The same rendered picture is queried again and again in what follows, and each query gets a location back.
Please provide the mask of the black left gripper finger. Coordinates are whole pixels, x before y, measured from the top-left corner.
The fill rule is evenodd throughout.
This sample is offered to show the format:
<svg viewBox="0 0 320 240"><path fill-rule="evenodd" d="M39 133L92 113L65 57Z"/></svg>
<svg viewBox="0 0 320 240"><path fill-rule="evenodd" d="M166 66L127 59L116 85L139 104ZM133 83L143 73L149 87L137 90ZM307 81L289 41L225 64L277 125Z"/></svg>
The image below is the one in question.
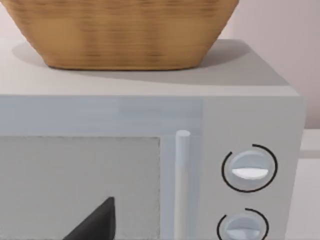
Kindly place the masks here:
<svg viewBox="0 0 320 240"><path fill-rule="evenodd" d="M108 197L62 240L115 240L116 205Z"/></svg>

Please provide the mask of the pale microwave door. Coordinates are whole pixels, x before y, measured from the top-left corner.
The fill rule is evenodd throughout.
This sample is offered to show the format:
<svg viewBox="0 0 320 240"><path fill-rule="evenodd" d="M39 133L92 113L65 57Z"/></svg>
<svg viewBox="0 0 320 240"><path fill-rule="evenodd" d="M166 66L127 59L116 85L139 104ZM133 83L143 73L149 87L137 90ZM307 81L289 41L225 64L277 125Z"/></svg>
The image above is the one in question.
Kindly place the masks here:
<svg viewBox="0 0 320 240"><path fill-rule="evenodd" d="M191 132L188 236L196 235L196 205L204 101L194 96L0 96L0 137L158 136L161 148L161 234L173 236L172 142Z"/></svg>

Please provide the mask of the small white microwave knob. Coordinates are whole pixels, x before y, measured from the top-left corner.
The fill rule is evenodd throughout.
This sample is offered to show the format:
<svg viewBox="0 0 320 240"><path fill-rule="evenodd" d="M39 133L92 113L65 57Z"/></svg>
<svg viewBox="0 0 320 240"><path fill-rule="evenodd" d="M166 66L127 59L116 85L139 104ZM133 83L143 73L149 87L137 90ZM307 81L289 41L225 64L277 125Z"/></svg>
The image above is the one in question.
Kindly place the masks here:
<svg viewBox="0 0 320 240"><path fill-rule="evenodd" d="M222 227L224 240L261 240L266 231L264 220L253 213L239 213L227 218Z"/></svg>

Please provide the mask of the large white microwave knob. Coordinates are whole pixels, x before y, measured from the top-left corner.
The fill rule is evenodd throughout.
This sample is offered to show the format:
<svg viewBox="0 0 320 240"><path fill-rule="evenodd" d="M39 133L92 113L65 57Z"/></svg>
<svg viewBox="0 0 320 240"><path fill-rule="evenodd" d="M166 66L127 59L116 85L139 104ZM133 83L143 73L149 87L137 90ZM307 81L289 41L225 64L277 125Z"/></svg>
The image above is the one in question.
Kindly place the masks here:
<svg viewBox="0 0 320 240"><path fill-rule="evenodd" d="M225 166L229 183L244 191L267 184L275 170L273 158L265 151L246 150L233 156Z"/></svg>

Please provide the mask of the pale microwave oven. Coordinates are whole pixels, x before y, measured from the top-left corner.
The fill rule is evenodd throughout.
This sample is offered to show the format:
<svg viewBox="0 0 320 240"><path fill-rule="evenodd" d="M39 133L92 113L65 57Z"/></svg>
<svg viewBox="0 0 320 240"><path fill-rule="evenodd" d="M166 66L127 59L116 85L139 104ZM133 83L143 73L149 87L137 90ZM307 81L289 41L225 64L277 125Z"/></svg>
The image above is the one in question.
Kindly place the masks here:
<svg viewBox="0 0 320 240"><path fill-rule="evenodd" d="M284 240L305 124L303 98L247 44L220 39L202 64L177 71L75 71L47 67L25 41L0 39L0 97L199 97L203 100L195 236L224 240L228 217L255 214L261 240ZM171 146L173 235L161 233L159 136L0 136L0 240L63 240L114 197L115 240L175 240L176 133ZM274 172L258 189L226 178L236 154L264 151Z"/></svg>

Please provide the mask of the woven brown basket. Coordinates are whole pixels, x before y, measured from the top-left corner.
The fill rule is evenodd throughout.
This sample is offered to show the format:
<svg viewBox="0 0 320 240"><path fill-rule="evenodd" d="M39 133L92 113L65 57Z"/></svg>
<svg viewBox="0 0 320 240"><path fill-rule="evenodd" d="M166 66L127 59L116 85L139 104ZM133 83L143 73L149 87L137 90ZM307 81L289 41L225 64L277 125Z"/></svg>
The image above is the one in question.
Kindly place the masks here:
<svg viewBox="0 0 320 240"><path fill-rule="evenodd" d="M0 0L51 68L153 71L198 66L240 0Z"/></svg>

